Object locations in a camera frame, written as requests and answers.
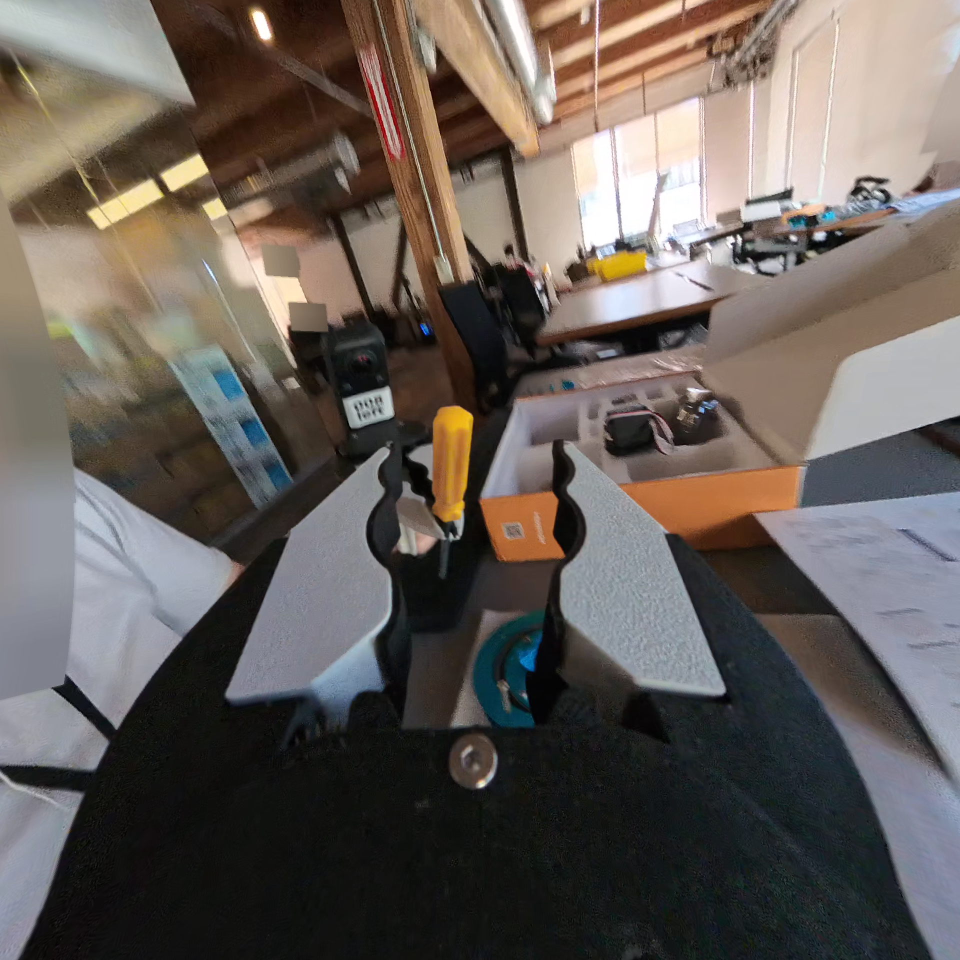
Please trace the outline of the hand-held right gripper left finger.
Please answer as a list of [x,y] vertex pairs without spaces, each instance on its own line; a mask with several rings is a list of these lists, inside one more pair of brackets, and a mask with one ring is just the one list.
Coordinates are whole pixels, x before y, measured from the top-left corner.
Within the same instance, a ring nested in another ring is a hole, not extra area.
[[402,453],[389,443],[288,535],[225,699],[306,702],[346,724],[355,698],[392,695],[402,712],[411,635],[395,547]]

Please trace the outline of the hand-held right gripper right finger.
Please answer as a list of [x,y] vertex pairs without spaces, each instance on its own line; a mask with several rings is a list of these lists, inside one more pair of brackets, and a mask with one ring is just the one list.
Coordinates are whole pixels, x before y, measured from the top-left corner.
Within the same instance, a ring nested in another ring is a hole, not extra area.
[[552,445],[551,577],[530,699],[565,688],[626,702],[654,692],[721,700],[727,686],[662,525],[573,442]]

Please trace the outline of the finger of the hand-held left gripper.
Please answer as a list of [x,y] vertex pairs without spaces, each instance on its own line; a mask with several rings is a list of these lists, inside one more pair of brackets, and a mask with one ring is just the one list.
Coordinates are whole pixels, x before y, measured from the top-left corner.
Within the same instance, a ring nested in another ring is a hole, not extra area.
[[395,552],[409,557],[425,557],[434,547],[449,538],[428,506],[426,499],[403,487],[395,503],[399,523],[399,539]]

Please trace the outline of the yellow-handled screwdriver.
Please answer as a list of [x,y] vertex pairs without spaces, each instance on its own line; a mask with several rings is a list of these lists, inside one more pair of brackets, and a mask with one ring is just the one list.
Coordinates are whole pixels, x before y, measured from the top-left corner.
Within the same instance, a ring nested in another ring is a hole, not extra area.
[[460,406],[444,406],[433,422],[432,513],[441,533],[438,577],[445,580],[452,544],[462,533],[469,482],[474,416]]

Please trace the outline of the blue round metal base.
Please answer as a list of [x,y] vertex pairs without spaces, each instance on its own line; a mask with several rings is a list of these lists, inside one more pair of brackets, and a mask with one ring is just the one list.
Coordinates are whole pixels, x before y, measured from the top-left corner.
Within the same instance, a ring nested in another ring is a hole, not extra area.
[[530,705],[529,681],[533,677],[543,641],[542,610],[493,616],[492,629],[479,640],[471,667],[472,692],[489,726],[499,729],[533,729],[536,720]]

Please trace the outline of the grey desk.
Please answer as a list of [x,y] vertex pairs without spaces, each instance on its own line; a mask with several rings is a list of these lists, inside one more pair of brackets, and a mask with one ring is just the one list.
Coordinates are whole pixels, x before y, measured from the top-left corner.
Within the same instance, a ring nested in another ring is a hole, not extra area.
[[[885,438],[813,464],[813,505],[905,498],[958,491],[958,447],[945,448],[934,431]],[[485,610],[525,613],[546,604],[554,560],[503,563],[485,551],[460,619],[451,630],[414,635],[413,666],[403,726],[446,728],[474,644],[476,621]],[[759,616],[834,615],[832,604],[777,546],[702,552],[702,558],[750,610]],[[867,665],[877,688],[852,719],[881,740],[915,753],[930,745],[879,668]]]

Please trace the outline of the black office chair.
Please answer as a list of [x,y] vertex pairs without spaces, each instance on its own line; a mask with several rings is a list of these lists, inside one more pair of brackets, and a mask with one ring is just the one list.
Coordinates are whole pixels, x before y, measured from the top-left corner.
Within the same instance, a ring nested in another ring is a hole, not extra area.
[[476,282],[441,286],[438,295],[471,362],[478,409],[490,414],[514,389],[506,341]]

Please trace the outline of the orange kit box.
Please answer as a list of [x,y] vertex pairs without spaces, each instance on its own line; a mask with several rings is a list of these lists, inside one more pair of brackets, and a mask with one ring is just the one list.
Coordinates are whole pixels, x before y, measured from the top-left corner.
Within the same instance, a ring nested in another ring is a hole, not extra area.
[[[776,466],[613,482],[691,546],[758,546],[766,534],[756,514],[815,506],[804,498],[816,461],[958,421],[958,312],[958,201],[728,297],[711,309],[699,369],[671,365],[676,354],[653,354],[631,382],[693,376]],[[496,498],[482,492],[499,560],[560,557],[552,486]]]

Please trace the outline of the white foam sheet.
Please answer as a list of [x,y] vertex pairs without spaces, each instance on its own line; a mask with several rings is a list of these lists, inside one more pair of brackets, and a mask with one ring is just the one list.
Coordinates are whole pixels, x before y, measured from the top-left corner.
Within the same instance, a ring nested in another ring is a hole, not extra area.
[[[460,714],[474,646],[512,611],[470,613],[449,633],[413,642],[403,725],[445,728]],[[848,624],[831,614],[761,614],[819,698],[869,793],[894,870],[933,958],[959,957],[958,786]]]

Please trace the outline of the white foam box insert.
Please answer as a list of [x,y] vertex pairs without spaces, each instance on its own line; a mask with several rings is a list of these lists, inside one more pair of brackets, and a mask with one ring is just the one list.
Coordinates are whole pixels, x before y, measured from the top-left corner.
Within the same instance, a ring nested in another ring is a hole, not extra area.
[[546,493],[551,489],[553,444],[570,442],[621,486],[685,476],[771,469],[777,462],[723,407],[713,436],[664,454],[654,445],[614,455],[604,445],[607,414],[615,406],[644,404],[672,422],[691,374],[555,392],[516,402],[486,476],[483,498]]

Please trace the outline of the black servo motor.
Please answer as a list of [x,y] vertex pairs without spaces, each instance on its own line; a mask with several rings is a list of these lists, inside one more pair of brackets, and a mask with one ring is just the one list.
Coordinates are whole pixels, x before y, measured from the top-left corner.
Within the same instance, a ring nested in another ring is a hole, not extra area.
[[674,434],[666,419],[643,404],[611,409],[604,419],[603,443],[606,453],[617,457],[649,449],[670,455],[676,449]]

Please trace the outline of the wooden pillar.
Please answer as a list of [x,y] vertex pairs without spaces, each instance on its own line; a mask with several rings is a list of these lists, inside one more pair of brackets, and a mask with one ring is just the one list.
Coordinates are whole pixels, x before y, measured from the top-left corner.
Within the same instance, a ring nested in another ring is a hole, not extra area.
[[428,74],[412,39],[409,5],[402,1],[341,5],[355,54],[362,45],[373,43],[383,68],[406,150],[403,160],[390,161],[378,133],[393,195],[455,402],[477,414],[473,365],[439,296],[442,286],[471,282],[474,272]]

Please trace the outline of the person's white hoodie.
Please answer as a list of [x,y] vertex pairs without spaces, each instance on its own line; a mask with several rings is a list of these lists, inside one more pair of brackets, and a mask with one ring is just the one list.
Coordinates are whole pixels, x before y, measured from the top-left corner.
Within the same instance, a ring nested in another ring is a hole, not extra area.
[[74,603],[61,691],[1,707],[1,956],[19,958],[109,741],[244,568],[74,468]]

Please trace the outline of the yellow bins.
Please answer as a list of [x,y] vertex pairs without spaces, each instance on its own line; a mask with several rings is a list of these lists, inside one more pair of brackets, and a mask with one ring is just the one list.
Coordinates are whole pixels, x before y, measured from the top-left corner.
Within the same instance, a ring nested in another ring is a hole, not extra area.
[[646,273],[647,252],[619,250],[608,256],[590,257],[584,263],[588,273],[600,282],[619,282]]

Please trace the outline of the cluttered workbench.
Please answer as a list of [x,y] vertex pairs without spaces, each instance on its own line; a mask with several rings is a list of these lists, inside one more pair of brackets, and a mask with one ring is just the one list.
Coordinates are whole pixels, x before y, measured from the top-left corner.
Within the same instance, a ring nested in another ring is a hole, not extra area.
[[800,205],[794,201],[793,191],[785,190],[750,200],[713,226],[685,231],[676,227],[667,245],[695,259],[726,244],[736,265],[750,264],[761,272],[762,262],[777,260],[787,269],[886,225],[911,223],[932,210],[957,203],[958,165],[934,165],[904,195],[895,194],[891,186],[887,177],[859,176],[836,205]]

